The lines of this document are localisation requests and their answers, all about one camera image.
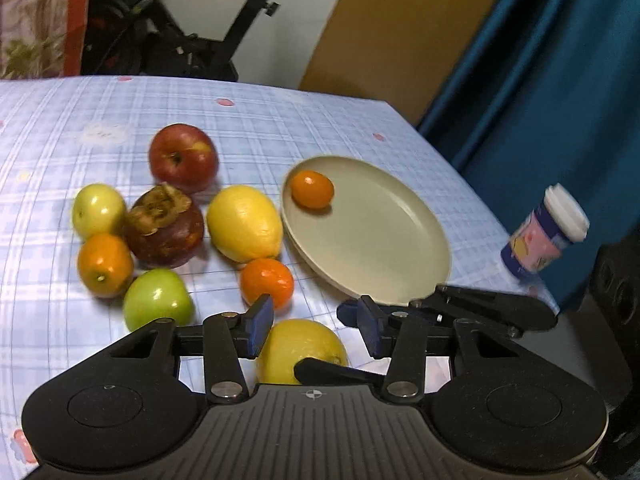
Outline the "yellow lemon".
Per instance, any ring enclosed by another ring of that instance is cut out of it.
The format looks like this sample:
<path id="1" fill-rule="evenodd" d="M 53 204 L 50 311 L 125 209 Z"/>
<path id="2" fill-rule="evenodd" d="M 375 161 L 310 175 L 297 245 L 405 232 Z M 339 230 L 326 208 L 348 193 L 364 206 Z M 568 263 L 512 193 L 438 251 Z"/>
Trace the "yellow lemon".
<path id="1" fill-rule="evenodd" d="M 256 359 L 257 380 L 262 384 L 299 385 L 294 366 L 306 358 L 348 364 L 341 339 L 323 324 L 300 318 L 274 324 Z"/>
<path id="2" fill-rule="evenodd" d="M 232 185 L 209 203 L 206 224 L 212 245 L 236 263 L 280 254 L 283 226 L 273 202 L 257 188 Z"/>

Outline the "bright green apple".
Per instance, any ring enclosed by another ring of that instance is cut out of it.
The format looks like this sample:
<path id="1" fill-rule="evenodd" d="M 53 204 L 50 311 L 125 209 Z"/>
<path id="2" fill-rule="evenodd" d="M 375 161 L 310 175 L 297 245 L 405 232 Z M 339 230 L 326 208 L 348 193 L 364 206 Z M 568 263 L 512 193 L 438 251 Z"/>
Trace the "bright green apple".
<path id="1" fill-rule="evenodd" d="M 194 311 L 183 279 L 168 269 L 154 269 L 138 276 L 122 302 L 122 315 L 130 332 L 159 318 L 172 318 L 178 326 L 189 325 Z"/>

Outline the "middle orange tangerine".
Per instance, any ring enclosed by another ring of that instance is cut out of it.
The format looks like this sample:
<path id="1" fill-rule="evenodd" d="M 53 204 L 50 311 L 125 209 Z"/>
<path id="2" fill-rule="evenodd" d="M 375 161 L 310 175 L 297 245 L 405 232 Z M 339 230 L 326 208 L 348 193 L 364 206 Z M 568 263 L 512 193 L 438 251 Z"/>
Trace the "middle orange tangerine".
<path id="1" fill-rule="evenodd" d="M 295 288 L 293 274 L 278 260 L 255 259 L 240 272 L 240 291 L 250 306 L 262 295 L 269 295 L 276 310 L 284 309 L 291 302 Z"/>

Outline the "orange tangerine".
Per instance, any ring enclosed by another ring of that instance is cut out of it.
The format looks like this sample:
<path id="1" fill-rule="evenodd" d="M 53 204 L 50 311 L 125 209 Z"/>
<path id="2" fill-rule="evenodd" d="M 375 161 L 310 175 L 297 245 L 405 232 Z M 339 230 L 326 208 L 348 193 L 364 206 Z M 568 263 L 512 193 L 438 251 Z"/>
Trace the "orange tangerine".
<path id="1" fill-rule="evenodd" d="M 99 233 L 82 244 L 77 256 L 81 281 L 101 299 L 121 295 L 134 275 L 134 259 L 125 241 L 114 234 Z"/>
<path id="2" fill-rule="evenodd" d="M 262 295 L 269 295 L 276 310 L 284 309 L 291 302 L 295 288 L 293 274 L 278 260 L 255 259 L 240 272 L 240 291 L 250 306 Z"/>

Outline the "beige round plate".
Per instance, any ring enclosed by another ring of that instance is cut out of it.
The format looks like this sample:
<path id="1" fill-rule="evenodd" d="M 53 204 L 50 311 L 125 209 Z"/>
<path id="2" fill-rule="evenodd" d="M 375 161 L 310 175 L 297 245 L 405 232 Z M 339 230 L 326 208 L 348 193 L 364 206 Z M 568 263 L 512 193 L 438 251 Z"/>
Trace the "beige round plate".
<path id="1" fill-rule="evenodd" d="M 292 183 L 304 170 L 332 181 L 326 210 L 295 203 Z M 303 160 L 286 175 L 280 203 L 299 255 L 348 296 L 408 304 L 448 281 L 451 249 L 434 212 L 405 183 L 368 162 L 336 155 Z"/>

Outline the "left orange tangerine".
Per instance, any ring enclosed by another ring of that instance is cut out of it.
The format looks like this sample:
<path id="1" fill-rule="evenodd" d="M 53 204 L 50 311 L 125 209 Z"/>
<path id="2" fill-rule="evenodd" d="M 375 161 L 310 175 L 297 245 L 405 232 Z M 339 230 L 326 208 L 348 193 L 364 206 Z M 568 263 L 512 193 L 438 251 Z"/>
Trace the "left orange tangerine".
<path id="1" fill-rule="evenodd" d="M 82 244 L 77 256 L 81 281 L 101 299 L 121 295 L 134 275 L 134 259 L 125 241 L 114 234 L 99 233 Z"/>

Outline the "pink blue cartoon cup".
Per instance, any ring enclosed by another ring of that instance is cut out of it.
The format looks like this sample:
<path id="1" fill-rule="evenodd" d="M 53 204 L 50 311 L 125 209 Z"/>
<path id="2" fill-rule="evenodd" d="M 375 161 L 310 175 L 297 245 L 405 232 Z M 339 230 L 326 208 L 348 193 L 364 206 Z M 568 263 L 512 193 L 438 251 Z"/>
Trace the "pink blue cartoon cup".
<path id="1" fill-rule="evenodd" d="M 520 281 L 528 281 L 563 250 L 587 237 L 590 221 L 562 184 L 548 186 L 539 205 L 510 236 L 500 257 L 506 270 Z"/>

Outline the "orange kumquat on plate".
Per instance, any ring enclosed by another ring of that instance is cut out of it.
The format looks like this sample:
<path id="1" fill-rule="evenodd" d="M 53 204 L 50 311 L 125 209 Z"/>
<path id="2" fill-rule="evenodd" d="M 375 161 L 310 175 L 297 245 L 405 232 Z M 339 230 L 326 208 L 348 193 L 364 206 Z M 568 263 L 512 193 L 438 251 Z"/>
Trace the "orange kumquat on plate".
<path id="1" fill-rule="evenodd" d="M 314 170 L 296 172 L 291 180 L 291 194 L 299 206 L 324 209 L 333 200 L 334 185 L 324 174 Z"/>

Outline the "yellow-green small apple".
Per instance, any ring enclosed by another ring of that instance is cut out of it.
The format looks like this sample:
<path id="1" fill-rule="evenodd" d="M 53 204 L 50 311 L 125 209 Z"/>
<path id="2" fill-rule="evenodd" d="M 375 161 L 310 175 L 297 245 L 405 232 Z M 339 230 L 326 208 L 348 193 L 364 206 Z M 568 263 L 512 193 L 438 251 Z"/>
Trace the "yellow-green small apple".
<path id="1" fill-rule="evenodd" d="M 73 227 L 81 240 L 96 234 L 122 234 L 127 208 L 120 193 L 109 185 L 91 183 L 76 195 Z"/>

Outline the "red apple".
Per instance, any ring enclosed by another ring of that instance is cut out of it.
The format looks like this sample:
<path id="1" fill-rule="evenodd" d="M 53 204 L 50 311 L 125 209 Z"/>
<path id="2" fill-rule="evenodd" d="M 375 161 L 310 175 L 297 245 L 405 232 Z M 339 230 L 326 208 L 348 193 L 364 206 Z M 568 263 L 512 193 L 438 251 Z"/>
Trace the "red apple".
<path id="1" fill-rule="evenodd" d="M 161 128 L 151 142 L 148 159 L 156 182 L 168 183 L 188 195 L 207 190 L 219 168 L 212 139 L 187 124 Z"/>

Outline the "black device at right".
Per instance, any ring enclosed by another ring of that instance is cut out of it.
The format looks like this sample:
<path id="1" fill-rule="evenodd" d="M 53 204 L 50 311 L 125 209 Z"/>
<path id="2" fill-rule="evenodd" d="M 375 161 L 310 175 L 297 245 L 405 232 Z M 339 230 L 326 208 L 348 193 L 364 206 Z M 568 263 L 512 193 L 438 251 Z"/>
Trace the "black device at right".
<path id="1" fill-rule="evenodd" d="M 631 386 L 608 419 L 597 466 L 610 477 L 639 461 L 639 251 L 630 243 L 603 245 L 589 279 L 599 307 L 630 371 Z"/>

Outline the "blue plaid tablecloth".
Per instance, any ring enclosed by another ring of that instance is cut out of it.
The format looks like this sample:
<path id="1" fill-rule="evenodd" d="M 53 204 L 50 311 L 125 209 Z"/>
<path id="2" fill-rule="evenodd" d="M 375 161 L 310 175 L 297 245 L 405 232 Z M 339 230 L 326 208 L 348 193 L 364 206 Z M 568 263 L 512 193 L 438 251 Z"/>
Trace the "blue plaid tablecloth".
<path id="1" fill-rule="evenodd" d="M 149 145 L 182 122 L 220 159 L 217 188 L 244 184 L 278 200 L 286 174 L 320 154 L 362 159 L 412 188 L 446 232 L 451 283 L 519 292 L 499 256 L 505 228 L 396 110 L 254 84 L 178 78 L 86 77 L 1 86 L 1 474 L 34 458 L 23 405 L 49 378 L 126 334 L 118 301 L 78 278 L 72 207 L 87 184 L 133 202 L 153 183 Z"/>

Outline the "dark blue curtain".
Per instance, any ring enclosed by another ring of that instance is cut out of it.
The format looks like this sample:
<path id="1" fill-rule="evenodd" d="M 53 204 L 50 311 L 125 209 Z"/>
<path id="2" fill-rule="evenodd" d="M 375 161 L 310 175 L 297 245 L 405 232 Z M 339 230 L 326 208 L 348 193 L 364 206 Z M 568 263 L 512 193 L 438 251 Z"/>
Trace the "dark blue curtain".
<path id="1" fill-rule="evenodd" d="M 588 235 L 541 276 L 578 308 L 639 232 L 639 0 L 498 0 L 419 130 L 508 231 L 549 185 L 576 198 Z"/>

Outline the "brown wooden door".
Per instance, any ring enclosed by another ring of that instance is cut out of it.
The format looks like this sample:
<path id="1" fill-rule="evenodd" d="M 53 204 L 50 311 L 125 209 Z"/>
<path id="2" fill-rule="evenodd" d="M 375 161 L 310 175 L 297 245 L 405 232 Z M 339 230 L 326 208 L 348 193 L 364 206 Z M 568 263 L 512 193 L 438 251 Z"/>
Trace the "brown wooden door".
<path id="1" fill-rule="evenodd" d="M 299 87 L 417 124 L 496 0 L 338 0 Z"/>

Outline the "black exercise bike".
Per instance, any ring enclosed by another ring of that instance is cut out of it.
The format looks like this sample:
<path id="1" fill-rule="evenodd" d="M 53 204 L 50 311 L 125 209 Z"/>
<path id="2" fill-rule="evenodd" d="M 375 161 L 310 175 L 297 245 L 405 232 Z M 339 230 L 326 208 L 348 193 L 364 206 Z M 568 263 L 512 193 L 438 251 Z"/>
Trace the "black exercise bike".
<path id="1" fill-rule="evenodd" d="M 246 0 L 221 40 L 186 34 L 162 0 L 89 0 L 80 73 L 149 75 L 235 82 L 233 55 L 272 0 Z"/>

